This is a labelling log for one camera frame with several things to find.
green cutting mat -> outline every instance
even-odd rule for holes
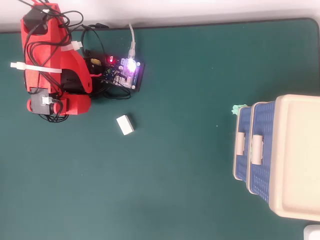
[[[81,33],[74,34],[75,39]],[[0,35],[1,240],[301,240],[232,175],[234,104],[318,94],[311,19],[137,29],[140,92],[50,124],[29,113],[20,34]],[[99,31],[126,55],[128,29]],[[84,45],[100,50],[94,34]],[[123,136],[127,114],[135,132]]]

beige handle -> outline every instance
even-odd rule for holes
[[[252,136],[252,158],[251,158],[252,164],[255,164],[255,165],[262,164],[263,148],[264,148],[263,136],[253,135]]]
[[[235,154],[242,156],[245,151],[245,133],[238,132],[236,134]]]

glowing led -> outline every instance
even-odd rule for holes
[[[127,68],[129,69],[130,72],[134,72],[137,68],[136,61],[133,60],[132,58],[129,58]]]

beige lid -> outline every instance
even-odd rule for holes
[[[282,217],[320,221],[320,97],[276,99],[269,206]]]

white wall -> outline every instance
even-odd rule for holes
[[[61,11],[78,10],[85,23],[110,27],[168,26],[310,17],[320,23],[320,0],[51,0]],[[30,9],[17,0],[0,0],[0,31],[16,31]],[[79,17],[70,15],[71,19]]]

